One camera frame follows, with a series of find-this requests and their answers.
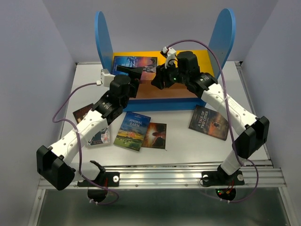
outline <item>gray wall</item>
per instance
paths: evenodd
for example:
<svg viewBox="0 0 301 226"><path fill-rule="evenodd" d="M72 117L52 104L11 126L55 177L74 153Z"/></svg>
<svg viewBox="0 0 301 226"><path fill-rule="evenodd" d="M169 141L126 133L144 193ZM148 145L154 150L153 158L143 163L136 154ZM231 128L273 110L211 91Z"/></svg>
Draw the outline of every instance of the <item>gray wall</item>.
<svg viewBox="0 0 301 226"><path fill-rule="evenodd" d="M267 141L301 213L301 2L280 0L243 63L258 115L270 120Z"/></svg>
<svg viewBox="0 0 301 226"><path fill-rule="evenodd" d="M43 0L76 62L99 61L94 16L103 11L113 50L160 50L173 41L209 43L218 14L233 8L237 35L230 60L244 60L277 0ZM181 44L177 49L200 49Z"/></svg>
<svg viewBox="0 0 301 226"><path fill-rule="evenodd" d="M35 152L57 138L51 118L75 64L42 0L2 0L0 30L0 224L19 226L37 191Z"/></svg>

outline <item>book cover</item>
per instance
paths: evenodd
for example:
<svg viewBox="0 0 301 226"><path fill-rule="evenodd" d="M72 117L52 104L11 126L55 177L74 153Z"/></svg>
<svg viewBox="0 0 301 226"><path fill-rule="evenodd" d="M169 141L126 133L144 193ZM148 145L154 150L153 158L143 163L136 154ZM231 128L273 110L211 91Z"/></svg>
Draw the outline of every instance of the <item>book cover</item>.
<svg viewBox="0 0 301 226"><path fill-rule="evenodd" d="M117 71L118 65L126 67L144 67L140 83L146 83L147 81L153 80L153 78L155 77L158 59L157 57L148 56L115 56L113 61L112 74L126 74Z"/></svg>
<svg viewBox="0 0 301 226"><path fill-rule="evenodd" d="M166 124L150 122L142 147L165 149Z"/></svg>
<svg viewBox="0 0 301 226"><path fill-rule="evenodd" d="M118 131L114 145L139 151L151 118L127 112Z"/></svg>
<svg viewBox="0 0 301 226"><path fill-rule="evenodd" d="M80 123L84 119L84 117L90 111L92 106L93 104L89 104L73 112L73 115L77 123ZM96 133L95 136L88 141L86 146L91 147L95 145L108 145L108 144L110 144L110 130L109 127L106 127L103 130Z"/></svg>
<svg viewBox="0 0 301 226"><path fill-rule="evenodd" d="M197 105L193 112L189 129L205 133L221 140L226 140L229 124L218 112Z"/></svg>

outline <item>book title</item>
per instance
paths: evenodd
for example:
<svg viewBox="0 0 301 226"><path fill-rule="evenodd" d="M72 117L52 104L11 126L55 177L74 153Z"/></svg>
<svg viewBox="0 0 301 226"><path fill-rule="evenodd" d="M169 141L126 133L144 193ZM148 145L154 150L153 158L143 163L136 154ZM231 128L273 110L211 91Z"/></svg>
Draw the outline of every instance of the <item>book title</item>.
<svg viewBox="0 0 301 226"><path fill-rule="evenodd" d="M201 115L199 116L198 126L202 129L204 128L207 120L208 112L202 111Z"/></svg>
<svg viewBox="0 0 301 226"><path fill-rule="evenodd" d="M140 126L140 125L142 125L142 122L135 120L135 119L130 119L130 125L131 126Z"/></svg>

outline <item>gray floor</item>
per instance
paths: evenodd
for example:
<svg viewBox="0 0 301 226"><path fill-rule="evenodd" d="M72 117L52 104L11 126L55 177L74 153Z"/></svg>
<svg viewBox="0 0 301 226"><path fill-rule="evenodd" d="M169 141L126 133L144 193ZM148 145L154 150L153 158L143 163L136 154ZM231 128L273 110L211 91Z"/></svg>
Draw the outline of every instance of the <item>gray floor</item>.
<svg viewBox="0 0 301 226"><path fill-rule="evenodd" d="M239 189L236 199L251 189ZM207 190L214 195L214 190ZM46 191L39 226L285 226L277 188L260 188L242 203L226 204L198 190L119 191L111 206L88 202L86 190Z"/></svg>

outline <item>tabletop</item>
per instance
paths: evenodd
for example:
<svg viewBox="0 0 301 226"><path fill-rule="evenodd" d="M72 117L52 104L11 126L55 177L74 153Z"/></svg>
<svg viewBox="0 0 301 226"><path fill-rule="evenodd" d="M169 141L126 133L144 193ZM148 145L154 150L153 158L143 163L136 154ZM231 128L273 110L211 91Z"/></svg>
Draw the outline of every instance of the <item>tabletop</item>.
<svg viewBox="0 0 301 226"><path fill-rule="evenodd" d="M75 72L72 90L76 87L95 82L100 79L101 64L79 64ZM227 62L223 69L227 92L246 110L251 111L246 93L241 83L234 62ZM68 103L66 118L75 122L73 112L95 103L108 88L89 86L78 90ZM151 117L151 122L165 123L166 149L142 147L140 152L127 150L113 144L117 132L124 119L125 113L120 115L111 125L111 144L108 146L83 147L83 161L95 160L103 166L127 165L158 165L183 164L224 161L231 148L231 138L228 134L226 141L196 132L188 128L193 111L139 112ZM71 130L66 123L63 126L64 136ZM267 160L264 147L261 147L251 157L251 160ZM77 155L73 162L78 162Z"/></svg>

